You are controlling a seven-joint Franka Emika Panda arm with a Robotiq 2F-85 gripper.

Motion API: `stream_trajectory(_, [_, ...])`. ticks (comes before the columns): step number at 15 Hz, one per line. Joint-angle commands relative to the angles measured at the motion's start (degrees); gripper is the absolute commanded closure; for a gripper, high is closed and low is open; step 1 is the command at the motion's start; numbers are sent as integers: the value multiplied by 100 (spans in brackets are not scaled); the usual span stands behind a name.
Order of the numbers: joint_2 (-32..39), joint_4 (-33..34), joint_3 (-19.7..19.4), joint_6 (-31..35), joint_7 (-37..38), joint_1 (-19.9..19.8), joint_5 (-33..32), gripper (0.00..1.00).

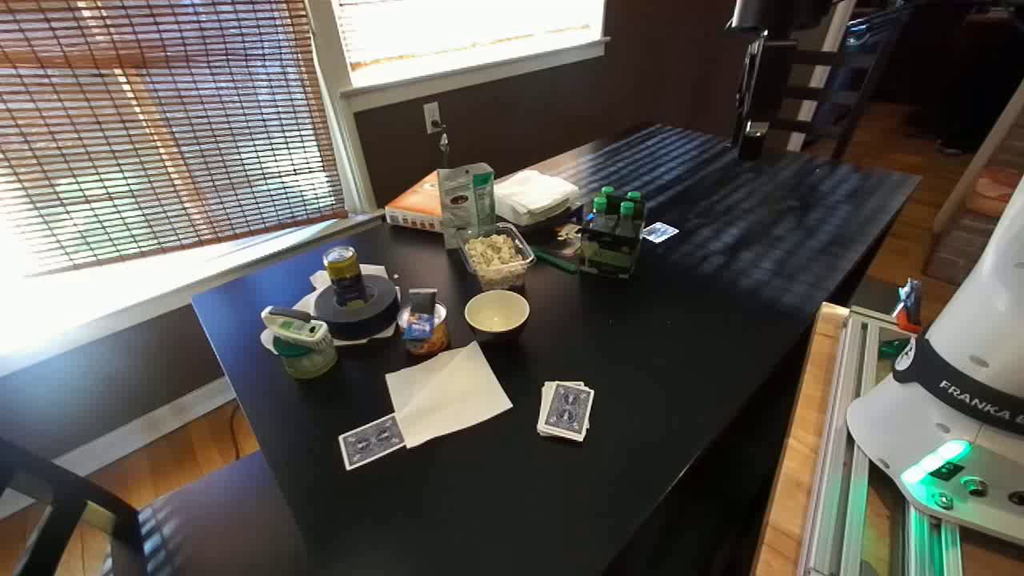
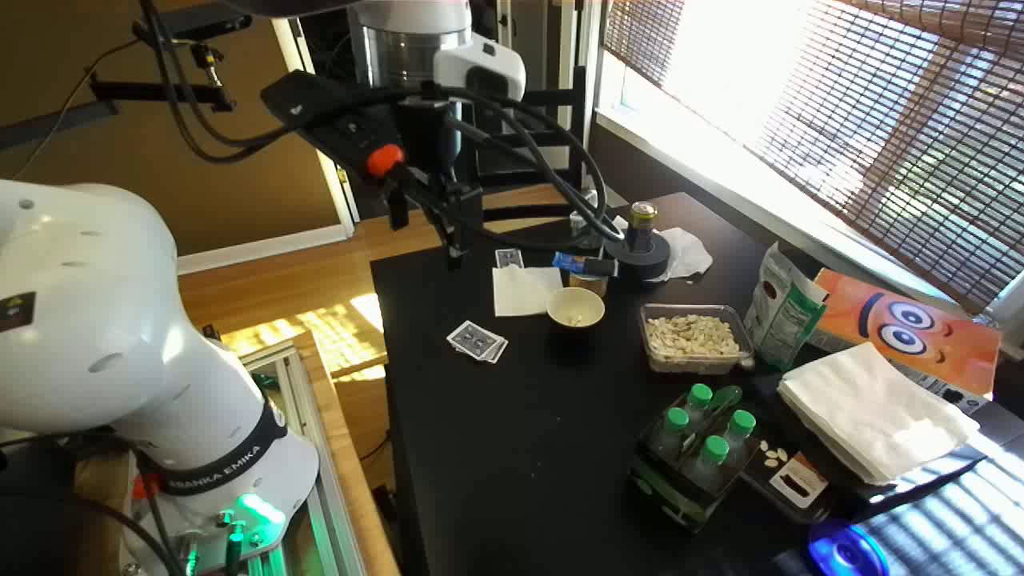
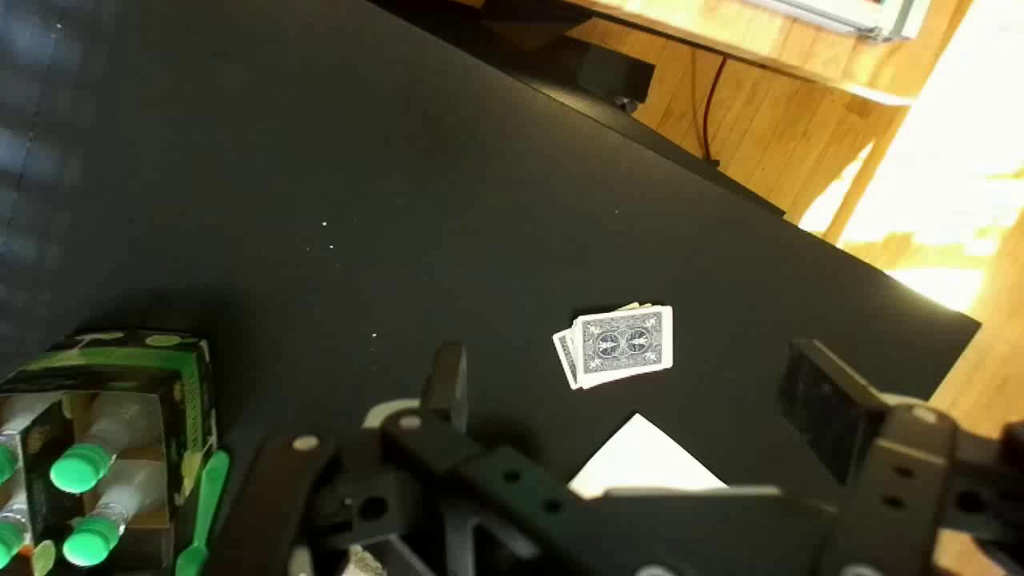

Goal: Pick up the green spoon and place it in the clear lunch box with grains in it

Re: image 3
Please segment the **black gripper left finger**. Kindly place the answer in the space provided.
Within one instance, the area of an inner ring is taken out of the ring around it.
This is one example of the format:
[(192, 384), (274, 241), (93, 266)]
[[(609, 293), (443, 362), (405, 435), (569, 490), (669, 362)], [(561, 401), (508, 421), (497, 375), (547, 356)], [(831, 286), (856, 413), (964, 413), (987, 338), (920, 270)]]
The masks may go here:
[(461, 343), (443, 343), (436, 350), (424, 407), (454, 429), (468, 427), (468, 350)]

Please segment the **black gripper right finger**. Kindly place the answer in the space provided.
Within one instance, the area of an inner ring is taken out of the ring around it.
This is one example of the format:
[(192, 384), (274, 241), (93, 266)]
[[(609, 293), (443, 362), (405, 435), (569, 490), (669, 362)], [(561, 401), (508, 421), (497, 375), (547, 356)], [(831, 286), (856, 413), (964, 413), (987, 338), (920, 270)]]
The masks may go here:
[(879, 431), (889, 402), (818, 338), (793, 338), (779, 402), (817, 462), (849, 484)]

